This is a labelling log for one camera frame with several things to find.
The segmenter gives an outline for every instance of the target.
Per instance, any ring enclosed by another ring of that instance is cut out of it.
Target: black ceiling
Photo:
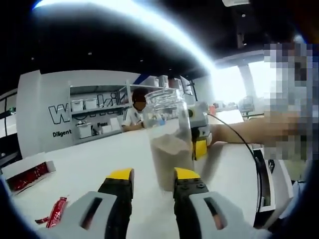
[[[31,11],[33,0],[6,1],[1,8],[0,95],[17,87],[20,74],[37,69],[42,73],[78,69],[151,75],[188,72],[189,78],[203,74],[189,72],[198,62],[187,50],[109,10],[51,6]],[[158,0],[148,7],[174,18],[213,59],[263,48],[264,33],[249,5],[190,2]],[[61,11],[67,17],[59,17]],[[240,33],[245,46],[238,43]]]

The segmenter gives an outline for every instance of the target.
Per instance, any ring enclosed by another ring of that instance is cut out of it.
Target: red snack stick
[[[57,201],[56,204],[54,204],[49,217],[49,221],[46,224],[47,228],[52,228],[60,222],[61,215],[66,206],[66,200],[67,198],[60,197],[59,201]]]
[[[35,222],[37,224],[43,224],[43,223],[46,223],[48,220],[49,220],[49,217],[46,217],[46,218],[35,220]]]

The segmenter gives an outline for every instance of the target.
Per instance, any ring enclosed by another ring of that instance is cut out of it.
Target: bright window
[[[249,63],[257,97],[265,97],[270,93],[271,82],[276,80],[276,69],[269,62]]]
[[[226,103],[238,103],[246,97],[246,89],[243,78],[237,66],[217,70],[213,78],[214,98]]]

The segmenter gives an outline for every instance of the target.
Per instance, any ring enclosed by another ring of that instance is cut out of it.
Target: white countertop
[[[243,121],[239,111],[217,113],[226,123]],[[34,220],[49,216],[54,203],[68,196],[69,205],[97,191],[112,171],[135,170],[133,211],[128,239],[177,239],[178,228],[170,192],[159,189],[146,130],[132,131],[108,138],[46,153],[56,172],[14,197],[16,206],[36,228]],[[253,225],[257,205],[255,162],[243,144],[216,143],[207,159],[195,164],[210,191],[217,191],[240,207],[245,220]]]

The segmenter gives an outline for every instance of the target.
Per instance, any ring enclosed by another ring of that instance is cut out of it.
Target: white box
[[[111,125],[102,126],[102,133],[108,133],[112,131]]]
[[[111,118],[110,122],[111,122],[112,130],[120,130],[121,129],[118,118]]]
[[[96,109],[97,107],[98,107],[97,99],[90,99],[85,101],[86,110]]]
[[[87,138],[92,136],[91,123],[77,125],[77,127],[79,129],[80,138]]]
[[[83,100],[78,100],[78,101],[72,101],[72,111],[77,112],[77,111],[82,111],[83,110]]]
[[[46,164],[47,169],[48,169],[48,173],[52,173],[52,172],[56,171],[53,161],[47,161],[44,152],[36,154],[34,156],[24,158],[23,160],[20,160],[18,162],[10,164],[7,167],[2,168],[1,170],[2,170],[2,174],[3,174],[3,177],[5,178],[5,180],[8,180],[10,178],[13,178],[16,175],[19,175],[21,173],[24,173],[25,171],[28,171],[29,169],[32,169],[32,168],[34,168],[42,163]],[[18,191],[11,191],[11,193],[13,195],[16,195],[16,194],[20,193],[21,191],[25,190],[26,188],[33,186],[37,182],[39,182],[42,179],[49,176],[48,173],[40,176],[32,183],[26,185],[25,188],[18,190]]]

